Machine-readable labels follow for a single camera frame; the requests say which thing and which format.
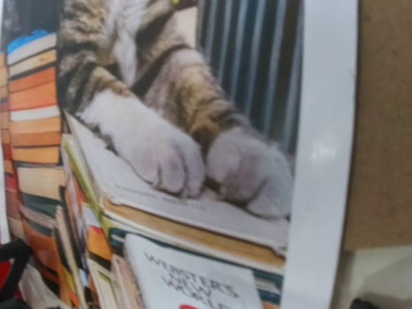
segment cat's front leg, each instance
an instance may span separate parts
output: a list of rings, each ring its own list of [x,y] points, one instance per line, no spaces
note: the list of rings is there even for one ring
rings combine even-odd
[[[154,187],[197,196],[205,167],[199,145],[136,97],[105,90],[78,117],[107,136],[116,152]]]
[[[285,156],[239,127],[224,131],[211,145],[207,176],[220,185],[224,200],[244,205],[256,216],[290,214],[293,178]]]

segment cardboard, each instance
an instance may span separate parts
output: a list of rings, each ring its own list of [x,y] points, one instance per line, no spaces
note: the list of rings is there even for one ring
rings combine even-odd
[[[412,1],[360,1],[344,249],[412,244]]]

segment photograph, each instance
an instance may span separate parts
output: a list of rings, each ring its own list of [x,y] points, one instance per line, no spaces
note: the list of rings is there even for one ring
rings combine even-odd
[[[62,306],[164,308],[157,282],[279,308],[303,21],[303,0],[4,0],[11,233],[53,243],[35,267]]]

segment tabby cat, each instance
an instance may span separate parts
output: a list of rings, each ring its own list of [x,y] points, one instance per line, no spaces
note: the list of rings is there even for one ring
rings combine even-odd
[[[285,155],[225,98],[171,0],[65,0],[61,18],[59,102],[145,181],[190,197],[207,182],[256,216],[290,214]],[[110,46],[121,78],[98,63]]]

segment white paw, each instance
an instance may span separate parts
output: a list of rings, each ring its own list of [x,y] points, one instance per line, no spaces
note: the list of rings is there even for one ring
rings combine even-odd
[[[264,218],[290,214],[293,178],[283,154],[235,128],[222,133],[207,155],[207,176],[220,196]]]
[[[99,93],[80,116],[103,135],[136,173],[157,189],[197,196],[205,179],[200,146],[136,98]]]

